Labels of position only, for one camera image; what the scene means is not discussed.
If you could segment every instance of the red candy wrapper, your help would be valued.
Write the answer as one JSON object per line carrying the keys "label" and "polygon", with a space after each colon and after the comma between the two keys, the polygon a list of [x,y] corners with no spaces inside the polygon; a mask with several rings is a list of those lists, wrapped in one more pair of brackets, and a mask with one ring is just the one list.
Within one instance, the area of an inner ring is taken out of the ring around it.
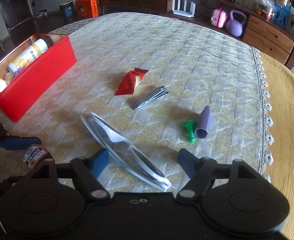
{"label": "red candy wrapper", "polygon": [[120,82],[120,85],[115,92],[115,96],[132,95],[134,93],[135,87],[138,86],[147,72],[148,70],[137,67],[134,69],[134,71],[129,71]]}

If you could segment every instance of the green plastic piece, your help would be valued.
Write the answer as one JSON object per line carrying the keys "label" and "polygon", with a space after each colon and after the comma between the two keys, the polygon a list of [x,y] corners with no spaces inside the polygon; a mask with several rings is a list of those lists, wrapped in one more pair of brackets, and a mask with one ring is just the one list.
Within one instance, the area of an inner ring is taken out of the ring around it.
{"label": "green plastic piece", "polygon": [[187,138],[190,143],[194,143],[196,141],[196,137],[194,135],[196,120],[188,120],[183,123],[184,128],[187,131]]}

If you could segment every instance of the white router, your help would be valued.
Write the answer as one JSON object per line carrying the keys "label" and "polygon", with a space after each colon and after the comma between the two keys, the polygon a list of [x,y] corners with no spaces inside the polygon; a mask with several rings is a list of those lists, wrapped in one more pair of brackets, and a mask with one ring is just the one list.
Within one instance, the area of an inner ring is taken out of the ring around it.
{"label": "white router", "polygon": [[180,0],[178,0],[177,9],[175,10],[175,0],[173,0],[172,7],[171,7],[173,14],[188,17],[188,18],[194,17],[196,4],[194,2],[191,2],[190,12],[186,11],[186,5],[187,5],[187,0],[184,1],[184,11],[180,10]]}

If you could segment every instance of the open red container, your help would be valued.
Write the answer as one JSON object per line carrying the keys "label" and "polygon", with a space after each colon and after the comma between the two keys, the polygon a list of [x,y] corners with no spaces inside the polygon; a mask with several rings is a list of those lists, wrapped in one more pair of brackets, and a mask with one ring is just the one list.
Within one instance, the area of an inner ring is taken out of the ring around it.
{"label": "open red container", "polygon": [[[49,41],[48,50],[31,62],[9,85],[8,64],[37,39]],[[35,34],[21,43],[0,62],[0,109],[17,122],[37,99],[71,66],[76,57],[66,35]]]}

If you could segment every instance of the lace trim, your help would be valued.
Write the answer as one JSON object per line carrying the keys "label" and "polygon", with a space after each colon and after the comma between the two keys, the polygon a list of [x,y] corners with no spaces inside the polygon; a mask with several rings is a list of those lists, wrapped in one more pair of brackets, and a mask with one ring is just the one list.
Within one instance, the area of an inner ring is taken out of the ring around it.
{"label": "lace trim", "polygon": [[270,151],[267,150],[267,146],[271,145],[274,142],[272,134],[268,131],[268,127],[271,127],[273,125],[273,120],[268,115],[268,111],[272,110],[271,104],[267,101],[267,98],[270,98],[270,94],[267,90],[265,90],[265,87],[268,87],[267,82],[264,80],[266,78],[265,73],[263,72],[263,61],[260,59],[260,50],[253,48],[253,52],[255,55],[255,63],[256,63],[256,69],[258,74],[258,80],[259,80],[259,86],[260,86],[260,98],[261,98],[261,110],[262,110],[262,116],[263,116],[263,122],[262,125],[262,145],[261,149],[259,151],[259,160],[260,160],[260,170],[259,173],[270,182],[270,177],[268,174],[266,174],[266,166],[272,165],[273,163],[273,157]]}

